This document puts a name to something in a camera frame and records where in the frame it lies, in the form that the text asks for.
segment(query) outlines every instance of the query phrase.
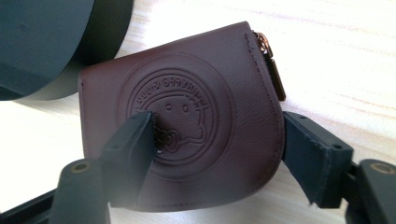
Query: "wallet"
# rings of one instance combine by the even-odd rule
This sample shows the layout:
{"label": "wallet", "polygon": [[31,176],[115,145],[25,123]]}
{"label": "wallet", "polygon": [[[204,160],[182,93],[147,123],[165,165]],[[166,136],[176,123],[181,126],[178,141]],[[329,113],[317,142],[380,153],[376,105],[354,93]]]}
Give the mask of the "wallet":
{"label": "wallet", "polygon": [[247,22],[84,69],[84,155],[134,114],[152,111],[159,150],[130,209],[170,212],[241,200],[281,161],[285,99],[265,36]]}

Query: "zipper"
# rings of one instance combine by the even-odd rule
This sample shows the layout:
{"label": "zipper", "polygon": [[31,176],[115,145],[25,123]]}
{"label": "zipper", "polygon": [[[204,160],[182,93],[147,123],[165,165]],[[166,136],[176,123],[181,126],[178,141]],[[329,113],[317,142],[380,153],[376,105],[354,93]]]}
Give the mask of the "zipper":
{"label": "zipper", "polygon": [[268,39],[262,33],[254,32],[254,34],[257,37],[259,48],[262,51],[263,58],[267,65],[267,69],[270,74],[272,84],[276,91],[277,99],[279,101],[285,101],[286,93],[285,90],[283,89],[282,81],[280,80],[279,72],[277,71],[276,63],[273,59],[274,53],[271,50],[271,46],[268,42]]}

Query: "cartoon face emblem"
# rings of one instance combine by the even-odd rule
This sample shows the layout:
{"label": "cartoon face emblem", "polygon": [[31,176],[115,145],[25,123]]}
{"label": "cartoon face emblem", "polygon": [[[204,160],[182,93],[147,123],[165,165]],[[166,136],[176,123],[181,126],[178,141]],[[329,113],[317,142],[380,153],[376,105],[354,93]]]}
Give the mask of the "cartoon face emblem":
{"label": "cartoon face emblem", "polygon": [[141,62],[124,80],[117,100],[121,125],[152,111],[157,154],[150,175],[195,178],[221,160],[233,139],[233,96],[209,63],[182,53]]}
{"label": "cartoon face emblem", "polygon": [[155,134],[160,150],[176,152],[187,144],[202,144],[207,136],[205,109],[188,93],[174,94],[152,102],[146,110],[154,112]]}

